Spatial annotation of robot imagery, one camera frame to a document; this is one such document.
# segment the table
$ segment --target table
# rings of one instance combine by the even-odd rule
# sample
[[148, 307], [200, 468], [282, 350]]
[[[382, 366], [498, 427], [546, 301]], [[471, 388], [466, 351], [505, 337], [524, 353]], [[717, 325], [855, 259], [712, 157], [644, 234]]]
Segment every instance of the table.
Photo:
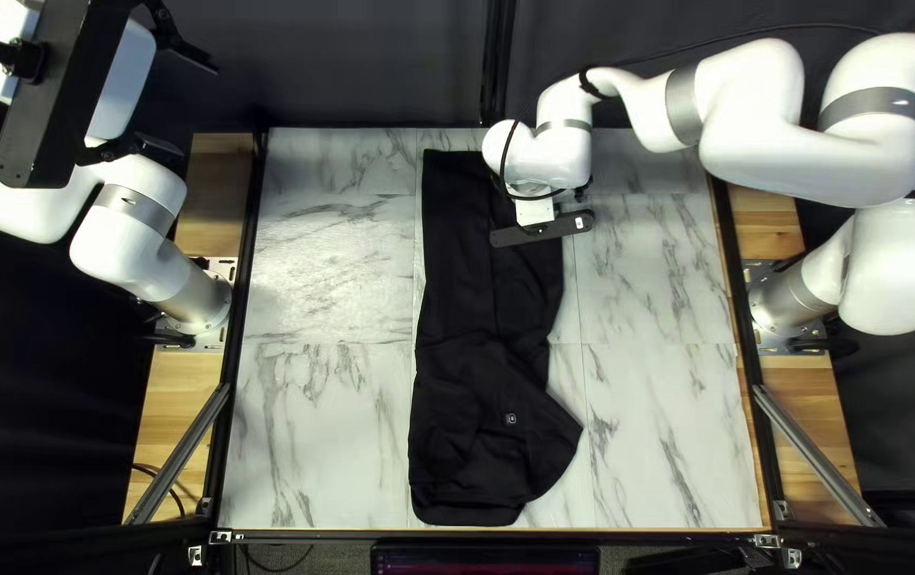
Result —
[[[195, 137], [187, 177], [189, 200], [176, 234], [176, 242], [185, 253], [236, 254], [251, 169], [251, 147], [250, 134]], [[738, 187], [733, 187], [731, 193], [743, 257], [778, 259], [801, 253], [801, 231], [791, 199]], [[159, 465], [165, 461], [218, 383], [221, 360], [221, 354], [156, 354], [135, 455], [138, 463]], [[765, 358], [763, 371], [765, 383], [775, 397], [857, 486], [830, 360], [823, 356]], [[748, 410], [748, 402], [743, 404]], [[798, 519], [848, 521], [786, 440], [779, 438], [778, 443], [783, 486]], [[195, 451], [175, 487], [188, 507], [201, 492], [206, 444], [204, 441]], [[149, 480], [144, 474], [132, 474], [128, 511]], [[760, 507], [763, 524], [769, 525], [765, 502]], [[154, 521], [173, 516], [177, 516], [176, 507], [168, 497]]]

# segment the marble tile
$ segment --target marble tile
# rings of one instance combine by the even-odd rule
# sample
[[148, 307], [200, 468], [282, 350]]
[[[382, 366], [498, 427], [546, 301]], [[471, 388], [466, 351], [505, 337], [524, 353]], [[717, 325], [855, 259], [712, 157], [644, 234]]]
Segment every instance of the marble tile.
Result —
[[584, 528], [595, 526], [589, 402], [585, 397], [582, 346], [550, 346], [550, 383], [546, 390], [582, 425], [578, 450], [561, 479], [539, 499], [525, 505], [512, 528]]
[[710, 199], [591, 198], [597, 225], [574, 236], [581, 341], [730, 344]]
[[694, 147], [669, 153], [646, 150], [631, 130], [592, 131], [590, 194], [709, 194]]
[[403, 529], [410, 344], [246, 343], [220, 524]]
[[414, 196], [263, 195], [246, 337], [269, 342], [412, 339]]
[[598, 527], [760, 526], [733, 350], [584, 346]]
[[266, 186], [325, 193], [414, 193], [414, 129], [275, 128]]

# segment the black cable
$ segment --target black cable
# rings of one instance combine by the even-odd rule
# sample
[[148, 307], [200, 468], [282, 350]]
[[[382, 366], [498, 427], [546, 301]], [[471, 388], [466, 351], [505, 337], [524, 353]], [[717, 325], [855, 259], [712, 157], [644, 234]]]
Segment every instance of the black cable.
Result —
[[[678, 54], [681, 52], [686, 52], [689, 50], [694, 50], [696, 48], [702, 48], [703, 46], [708, 46], [710, 44], [716, 44], [717, 42], [726, 42], [728, 40], [734, 40], [737, 38], [745, 38], [745, 36], [752, 36], [754, 34], [766, 34], [767, 32], [780, 32], [782, 30], [796, 30], [796, 29], [803, 29], [803, 28], [834, 28], [834, 29], [839, 29], [839, 30], [849, 30], [849, 31], [853, 31], [853, 32], [863, 32], [864, 34], [869, 34], [871, 36], [879, 36], [879, 35], [883, 34], [883, 31], [880, 31], [880, 30], [874, 30], [872, 28], [856, 26], [855, 24], [848, 24], [848, 23], [833, 23], [833, 22], [786, 23], [786, 24], [780, 24], [779, 26], [768, 26], [765, 28], [756, 28], [753, 30], [745, 31], [745, 32], [737, 32], [736, 34], [729, 34], [727, 36], [711, 38], [709, 40], [703, 40], [702, 42], [696, 42], [694, 44], [680, 46], [680, 47], [673, 48], [670, 50], [665, 50], [663, 52], [657, 52], [657, 53], [651, 54], [649, 56], [641, 57], [640, 59], [617, 60], [614, 63], [610, 64], [608, 66], [608, 68], [620, 68], [620, 67], [624, 67], [625, 65], [631, 65], [631, 64], [641, 63], [644, 61], [655, 60], [655, 59], [662, 59], [662, 58], [665, 58], [666, 56]], [[546, 83], [546, 85], [543, 86], [542, 90], [545, 90], [547, 87], [550, 87], [554, 82], [558, 82], [560, 80], [563, 80], [566, 77], [571, 76], [571, 73], [572, 72], [561, 73], [553, 81]], [[505, 182], [505, 180], [503, 179], [503, 174], [504, 174], [504, 170], [506, 168], [506, 160], [508, 159], [508, 150], [511, 148], [511, 140], [514, 138], [515, 130], [518, 128], [518, 124], [520, 124], [522, 119], [525, 117], [525, 113], [528, 111], [528, 107], [529, 107], [529, 105], [531, 105], [532, 101], [533, 101], [533, 99], [529, 99], [528, 101], [525, 102], [525, 105], [522, 106], [521, 111], [519, 111], [518, 114], [515, 116], [514, 123], [511, 124], [511, 131], [508, 132], [508, 139], [506, 139], [503, 142], [503, 152], [501, 153], [501, 173], [500, 173], [501, 183], [500, 183], [500, 185], [497, 186], [497, 190], [499, 192], [501, 192], [504, 196], [506, 196], [507, 198], [510, 198], [512, 200], [521, 200], [521, 201], [545, 200], [546, 198], [552, 198], [554, 195], [557, 195], [558, 193], [564, 191], [564, 190], [557, 190], [555, 193], [552, 193], [552, 194], [535, 196], [534, 198], [522, 198], [522, 196], [518, 196], [518, 195], [514, 195], [512, 193], [509, 193], [508, 190], [506, 190], [503, 187], [503, 183]], [[529, 230], [525, 229], [524, 227], [522, 227], [521, 225], [519, 225], [518, 227], [520, 227], [522, 229], [522, 231], [524, 231], [525, 233], [528, 233], [529, 235], [531, 235], [531, 232]]]
[[135, 335], [134, 338], [140, 342], [150, 342], [160, 346], [181, 346], [184, 349], [195, 347], [194, 335], [173, 333], [144, 333], [142, 335]]
[[864, 26], [856, 26], [855, 24], [850, 23], [832, 23], [832, 22], [809, 22], [809, 23], [783, 23], [779, 26], [767, 26], [766, 28], [755, 28], [752, 30], [747, 30], [745, 32], [737, 32], [736, 34], [728, 34], [727, 36], [720, 36], [718, 38], [712, 38], [710, 40], [703, 40], [702, 42], [696, 42], [695, 44], [688, 44], [680, 46], [677, 48], [672, 48], [670, 50], [665, 50], [663, 52], [657, 52], [655, 54], [641, 57], [640, 59], [623, 59], [617, 60], [611, 64], [611, 68], [620, 68], [623, 65], [631, 65], [634, 63], [640, 63], [649, 60], [662, 59], [666, 56], [673, 54], [678, 54], [680, 52], [694, 50], [696, 48], [702, 48], [703, 46], [709, 46], [710, 44], [716, 44], [717, 42], [726, 42], [728, 40], [734, 40], [738, 38], [745, 38], [745, 36], [752, 36], [754, 34], [766, 34], [767, 32], [780, 32], [782, 30], [796, 30], [803, 28], [835, 28], [840, 30], [849, 30], [852, 32], [862, 32], [863, 34], [868, 34], [870, 36], [880, 36], [884, 34], [881, 30], [874, 30], [872, 28], [867, 28]]
[[160, 319], [163, 319], [164, 315], [166, 315], [166, 314], [159, 310], [156, 310], [155, 313], [153, 313], [149, 317], [143, 319], [142, 323], [154, 323], [156, 321], [159, 321]]
[[295, 567], [301, 565], [301, 562], [305, 561], [308, 558], [308, 554], [312, 553], [312, 548], [314, 548], [314, 547], [315, 547], [315, 545], [308, 545], [308, 549], [305, 550], [305, 553], [302, 554], [301, 558], [299, 558], [296, 562], [292, 563], [291, 565], [288, 565], [287, 567], [282, 567], [282, 568], [277, 568], [277, 569], [272, 569], [272, 568], [266, 567], [265, 565], [262, 565], [259, 561], [256, 561], [255, 557], [252, 556], [252, 553], [248, 551], [248, 545], [241, 545], [241, 550], [245, 553], [245, 568], [248, 571], [249, 575], [251, 575], [251, 572], [252, 572], [251, 567], [250, 567], [251, 565], [255, 565], [255, 567], [258, 567], [258, 568], [262, 569], [263, 571], [267, 571], [270, 573], [286, 573], [287, 571], [291, 571]]
[[[143, 464], [132, 464], [132, 470], [138, 470], [145, 475], [151, 475], [153, 479], [156, 479], [156, 472], [150, 470], [148, 467], [145, 467]], [[187, 514], [184, 513], [184, 504], [181, 503], [181, 498], [177, 496], [177, 492], [170, 488], [170, 496], [173, 497], [173, 503], [177, 503], [177, 508], [181, 510], [181, 519], [185, 518]]]

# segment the black backdrop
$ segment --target black backdrop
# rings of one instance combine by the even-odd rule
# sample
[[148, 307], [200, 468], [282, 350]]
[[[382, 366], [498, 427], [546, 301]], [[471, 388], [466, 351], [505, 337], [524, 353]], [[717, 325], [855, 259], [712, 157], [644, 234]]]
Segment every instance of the black backdrop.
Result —
[[0, 535], [122, 520], [152, 350], [68, 242], [0, 233]]
[[[223, 68], [214, 78], [167, 54], [157, 58], [142, 128], [183, 147], [195, 131], [260, 122], [441, 126], [478, 119], [486, 0], [168, 4], [182, 33]], [[914, 31], [915, 0], [523, 1], [508, 112], [557, 72], [809, 21]], [[802, 54], [809, 110], [833, 63], [860, 41], [836, 30], [776, 36]], [[742, 42], [632, 71], [662, 72]], [[600, 125], [624, 124], [623, 111], [603, 105]], [[3, 113], [0, 106], [0, 124]], [[74, 270], [62, 242], [32, 247], [0, 235], [0, 534], [120, 520], [150, 356], [148, 347], [129, 343], [141, 329], [134, 313], [124, 294]], [[915, 361], [908, 349], [902, 355]], [[850, 376], [869, 373], [862, 393], [875, 392], [877, 377], [891, 377], [891, 395], [901, 402], [907, 388], [895, 378], [913, 372], [881, 365], [867, 360], [839, 372], [842, 393]], [[879, 427], [887, 414], [850, 410], [859, 401], [845, 397], [853, 441], [863, 422]], [[895, 470], [913, 463], [892, 455]], [[864, 479], [872, 473], [860, 472]]]

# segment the black garment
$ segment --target black garment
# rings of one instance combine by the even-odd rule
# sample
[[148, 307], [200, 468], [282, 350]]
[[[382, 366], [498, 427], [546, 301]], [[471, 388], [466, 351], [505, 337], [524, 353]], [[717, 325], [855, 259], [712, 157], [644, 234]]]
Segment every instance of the black garment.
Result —
[[409, 479], [433, 525], [510, 525], [564, 473], [582, 427], [546, 395], [561, 242], [492, 248], [515, 225], [476, 152], [428, 150], [426, 289], [415, 338]]

